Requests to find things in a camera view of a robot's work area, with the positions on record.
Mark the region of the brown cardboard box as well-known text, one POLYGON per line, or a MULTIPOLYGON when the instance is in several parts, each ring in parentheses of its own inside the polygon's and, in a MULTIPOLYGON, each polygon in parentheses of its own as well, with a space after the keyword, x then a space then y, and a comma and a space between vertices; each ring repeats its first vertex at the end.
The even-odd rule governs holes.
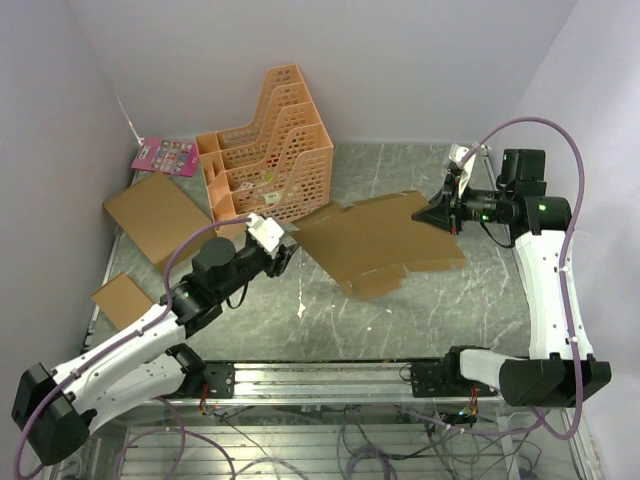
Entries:
POLYGON ((411 190, 357 201, 331 202, 297 220, 293 237, 347 297, 381 297, 409 272, 449 271, 466 258, 450 234, 416 222, 428 205, 411 190))

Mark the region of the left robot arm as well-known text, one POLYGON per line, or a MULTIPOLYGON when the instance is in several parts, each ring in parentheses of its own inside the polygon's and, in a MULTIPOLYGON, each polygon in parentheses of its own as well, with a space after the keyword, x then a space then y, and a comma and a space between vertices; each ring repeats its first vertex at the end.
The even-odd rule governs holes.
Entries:
POLYGON ((242 249, 207 241, 191 273, 136 322, 52 370, 36 363, 19 380, 11 417, 44 466, 76 452, 101 426, 154 397, 192 397, 203 387, 204 362, 185 342, 220 316, 236 292, 259 274, 280 276, 298 250, 267 252, 252 236, 242 249))

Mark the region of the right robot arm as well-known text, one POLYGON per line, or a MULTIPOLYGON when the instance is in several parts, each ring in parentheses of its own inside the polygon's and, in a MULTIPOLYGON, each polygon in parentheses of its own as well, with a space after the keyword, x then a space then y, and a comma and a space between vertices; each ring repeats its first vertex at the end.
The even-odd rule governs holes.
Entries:
POLYGON ((571 268, 572 218, 567 199, 547 195, 546 154, 507 149, 492 190, 469 187, 472 162, 467 148, 449 151, 444 183, 413 220, 456 235, 464 223, 507 227, 509 241, 530 312, 530 342, 525 358, 480 347, 453 347, 451 365, 440 373, 450 394, 465 394, 476 382, 497 390, 516 407, 575 407, 606 386, 611 365, 595 358, 581 320, 571 268))

